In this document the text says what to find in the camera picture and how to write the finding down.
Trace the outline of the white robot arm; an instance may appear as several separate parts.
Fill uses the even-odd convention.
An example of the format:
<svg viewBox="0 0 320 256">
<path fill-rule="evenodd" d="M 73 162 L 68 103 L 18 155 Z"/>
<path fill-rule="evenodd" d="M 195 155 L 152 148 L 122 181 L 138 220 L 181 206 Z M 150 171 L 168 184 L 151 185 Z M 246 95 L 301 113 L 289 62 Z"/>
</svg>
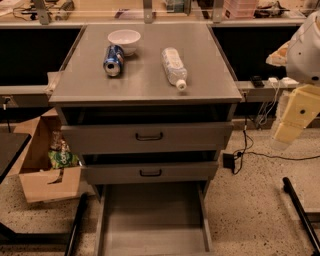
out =
<svg viewBox="0 0 320 256">
<path fill-rule="evenodd" d="M 320 113 L 320 11 L 310 14 L 266 63 L 284 66 L 287 76 L 299 83 L 280 96 L 271 128 L 272 147 L 285 150 Z"/>
</svg>

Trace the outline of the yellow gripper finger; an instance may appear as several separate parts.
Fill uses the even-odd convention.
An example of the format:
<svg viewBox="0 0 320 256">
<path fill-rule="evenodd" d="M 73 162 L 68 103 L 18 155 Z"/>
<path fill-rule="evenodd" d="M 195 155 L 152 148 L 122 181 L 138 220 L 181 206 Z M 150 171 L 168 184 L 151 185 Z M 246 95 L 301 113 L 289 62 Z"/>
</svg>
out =
<svg viewBox="0 0 320 256">
<path fill-rule="evenodd" d="M 279 98 L 273 123 L 273 144 L 291 145 L 320 113 L 320 88 L 304 85 Z"/>
</svg>

